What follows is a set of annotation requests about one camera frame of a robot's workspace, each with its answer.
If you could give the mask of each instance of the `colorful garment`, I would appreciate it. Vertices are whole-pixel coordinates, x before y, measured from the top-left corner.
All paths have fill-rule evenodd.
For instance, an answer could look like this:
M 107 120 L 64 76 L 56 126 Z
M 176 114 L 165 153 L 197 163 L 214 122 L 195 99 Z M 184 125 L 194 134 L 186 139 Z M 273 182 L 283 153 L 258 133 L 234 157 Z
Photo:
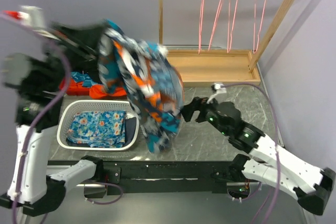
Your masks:
M 82 86 L 86 88 L 91 88 L 98 84 L 94 82 L 87 73 L 71 72 L 71 77 L 75 83 L 83 82 Z
M 121 148 L 125 144 L 125 112 L 84 112 L 75 115 L 67 139 L 90 147 Z
M 100 80 L 108 93 L 124 87 L 152 153 L 170 147 L 184 104 L 181 76 L 159 44 L 127 37 L 113 22 L 100 40 Z

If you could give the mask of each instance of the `white wall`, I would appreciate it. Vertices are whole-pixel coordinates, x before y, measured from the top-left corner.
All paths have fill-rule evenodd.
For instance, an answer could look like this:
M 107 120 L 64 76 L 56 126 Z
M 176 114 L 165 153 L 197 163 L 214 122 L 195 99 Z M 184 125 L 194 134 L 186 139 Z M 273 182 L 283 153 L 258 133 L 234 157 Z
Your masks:
M 260 61 L 286 147 L 336 169 L 336 1 L 295 2 Z M 320 224 L 335 223 L 334 192 Z
M 0 9 L 17 10 L 19 5 L 37 5 L 46 9 L 47 18 L 50 18 L 50 12 L 44 5 L 43 0 L 0 0 Z M 0 19 L 0 64 L 3 59 L 14 52 L 22 52 L 41 57 L 39 40 L 31 35 L 22 32 L 16 26 L 7 24 Z M 0 84 L 0 194 L 7 191 L 15 165 L 16 156 L 16 134 L 15 134 L 15 110 L 16 99 L 15 92 L 7 89 Z M 11 223 L 11 213 L 9 210 L 0 208 L 1 223 Z
M 163 0 L 164 38 L 167 45 L 197 45 L 201 0 Z M 205 0 L 203 44 L 209 43 L 219 0 Z M 268 0 L 264 28 L 272 21 L 282 0 Z M 115 21 L 133 38 L 159 40 L 159 0 L 48 0 L 57 20 L 87 24 L 102 18 Z M 261 15 L 264 0 L 258 0 Z M 228 0 L 223 5 L 214 46 L 227 45 Z M 233 48 L 253 47 L 254 0 L 239 0 Z

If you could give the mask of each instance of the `plastic basket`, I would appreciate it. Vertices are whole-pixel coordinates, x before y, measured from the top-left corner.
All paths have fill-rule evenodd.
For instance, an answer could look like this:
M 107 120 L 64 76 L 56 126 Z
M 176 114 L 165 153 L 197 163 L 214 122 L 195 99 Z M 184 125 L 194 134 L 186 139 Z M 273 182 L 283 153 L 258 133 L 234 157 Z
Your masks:
M 76 146 L 69 146 L 67 144 L 67 132 L 71 126 L 71 123 L 74 119 L 76 113 L 82 112 L 90 112 L 90 111 L 126 111 L 126 119 L 129 118 L 136 118 L 136 126 L 134 131 L 134 136 L 131 141 L 126 143 L 126 145 L 122 148 L 91 148 L 91 147 L 76 147 Z M 62 118 L 59 122 L 58 130 L 57 130 L 57 142 L 60 146 L 66 149 L 72 150 L 82 150 L 82 151 L 125 151 L 129 149 L 136 141 L 139 132 L 139 119 L 137 115 L 132 110 L 130 103 L 127 101 L 101 101 L 101 100 L 79 100 L 76 102 L 71 103 L 67 108 L 64 110 Z

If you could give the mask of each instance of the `gray tabletop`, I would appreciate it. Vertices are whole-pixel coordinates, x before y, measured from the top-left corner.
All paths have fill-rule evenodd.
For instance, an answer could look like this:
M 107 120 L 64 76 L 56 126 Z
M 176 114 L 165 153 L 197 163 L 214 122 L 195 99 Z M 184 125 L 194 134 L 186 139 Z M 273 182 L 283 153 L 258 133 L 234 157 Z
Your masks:
M 275 139 L 275 127 L 271 117 L 270 108 L 265 97 L 253 87 L 240 86 L 227 89 L 227 94 L 216 97 L 219 102 L 232 101 L 237 109 L 241 110 L 243 120 L 253 124 Z M 210 88 L 186 88 L 185 103 L 190 103 L 193 97 L 209 97 Z M 89 97 L 65 96 L 62 110 L 76 100 L 88 100 Z M 232 147 L 227 138 L 213 128 L 209 123 L 184 122 L 180 131 L 172 141 L 172 148 L 159 155 L 149 153 L 142 133 L 136 143 L 127 151 L 78 151 L 65 149 L 57 143 L 56 133 L 51 143 L 49 160 L 77 161 L 85 155 L 100 157 L 108 160 L 134 160 L 134 161 L 232 161 L 241 153 Z

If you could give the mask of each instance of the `wooden clothes rack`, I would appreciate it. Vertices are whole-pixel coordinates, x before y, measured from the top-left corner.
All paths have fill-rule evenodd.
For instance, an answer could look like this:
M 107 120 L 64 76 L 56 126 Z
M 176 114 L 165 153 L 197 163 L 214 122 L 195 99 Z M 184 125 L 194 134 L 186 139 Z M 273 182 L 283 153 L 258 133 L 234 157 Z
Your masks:
M 283 0 L 258 50 L 170 50 L 168 61 L 177 68 L 186 87 L 208 87 L 213 82 L 260 84 L 257 62 L 294 0 Z M 163 0 L 159 0 L 159 43 L 163 43 Z

